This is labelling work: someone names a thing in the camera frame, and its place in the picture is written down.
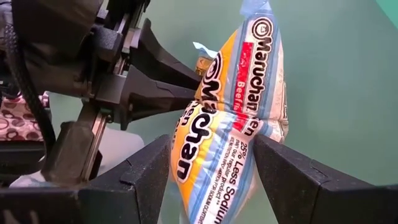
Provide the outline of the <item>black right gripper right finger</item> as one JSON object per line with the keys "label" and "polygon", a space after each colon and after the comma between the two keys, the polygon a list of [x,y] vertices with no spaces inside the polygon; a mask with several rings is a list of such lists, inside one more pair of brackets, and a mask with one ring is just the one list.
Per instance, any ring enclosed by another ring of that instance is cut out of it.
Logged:
{"label": "black right gripper right finger", "polygon": [[367,183],[266,136],[253,151],[278,224],[398,224],[398,184]]}

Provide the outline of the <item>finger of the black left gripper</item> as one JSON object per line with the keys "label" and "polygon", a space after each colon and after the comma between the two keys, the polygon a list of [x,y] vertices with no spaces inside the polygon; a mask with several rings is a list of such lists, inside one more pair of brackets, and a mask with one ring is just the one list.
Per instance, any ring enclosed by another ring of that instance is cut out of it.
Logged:
{"label": "finger of the black left gripper", "polygon": [[175,72],[166,77],[176,84],[153,80],[136,67],[129,68],[119,102],[121,129],[138,119],[182,110],[193,100],[198,87],[198,75],[194,71]]}
{"label": "finger of the black left gripper", "polygon": [[189,89],[196,89],[199,84],[199,75],[159,44],[149,19],[144,20],[141,28],[134,30],[130,43],[130,63],[157,81]]}

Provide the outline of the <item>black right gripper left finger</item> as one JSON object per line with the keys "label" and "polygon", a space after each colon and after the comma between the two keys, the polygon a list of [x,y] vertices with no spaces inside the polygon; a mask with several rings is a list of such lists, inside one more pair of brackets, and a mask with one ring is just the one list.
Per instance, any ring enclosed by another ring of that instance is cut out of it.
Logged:
{"label": "black right gripper left finger", "polygon": [[157,224],[170,140],[159,136],[85,185],[0,189],[0,224]]}

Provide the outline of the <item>blue-striped less sodium ramen packet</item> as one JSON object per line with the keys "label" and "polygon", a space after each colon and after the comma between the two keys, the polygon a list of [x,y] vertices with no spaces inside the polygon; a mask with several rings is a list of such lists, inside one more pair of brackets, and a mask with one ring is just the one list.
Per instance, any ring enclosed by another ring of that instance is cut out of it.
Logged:
{"label": "blue-striped less sodium ramen packet", "polygon": [[170,166],[189,224],[231,224],[252,188],[264,123],[243,111],[236,53],[232,40],[217,52],[175,128]]}

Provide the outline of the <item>beef ramen packet red band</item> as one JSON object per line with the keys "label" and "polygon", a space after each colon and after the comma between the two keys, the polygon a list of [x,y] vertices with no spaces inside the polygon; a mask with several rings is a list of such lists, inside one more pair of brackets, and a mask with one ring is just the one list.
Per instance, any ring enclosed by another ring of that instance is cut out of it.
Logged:
{"label": "beef ramen packet red band", "polygon": [[257,118],[259,133],[283,142],[289,131],[284,51],[270,0],[243,0],[244,22],[221,48],[226,66],[222,110]]}

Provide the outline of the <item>pink patterned cloth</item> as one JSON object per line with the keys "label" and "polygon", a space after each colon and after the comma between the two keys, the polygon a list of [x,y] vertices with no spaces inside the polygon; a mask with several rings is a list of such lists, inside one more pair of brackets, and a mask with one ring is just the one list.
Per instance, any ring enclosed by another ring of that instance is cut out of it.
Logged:
{"label": "pink patterned cloth", "polygon": [[43,141],[39,125],[22,95],[0,99],[0,141]]}

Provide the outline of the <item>green table mat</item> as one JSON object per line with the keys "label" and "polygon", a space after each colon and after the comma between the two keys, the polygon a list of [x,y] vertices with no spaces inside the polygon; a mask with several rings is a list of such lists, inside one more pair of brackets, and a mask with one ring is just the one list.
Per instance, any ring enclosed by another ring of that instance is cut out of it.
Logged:
{"label": "green table mat", "polygon": [[[270,0],[287,84],[285,144],[374,185],[398,184],[398,29],[376,0]],[[152,0],[144,17],[190,68],[192,42],[219,50],[243,21],[242,0]],[[144,145],[171,134],[181,111],[130,123]],[[260,187],[235,224],[277,224]]]}

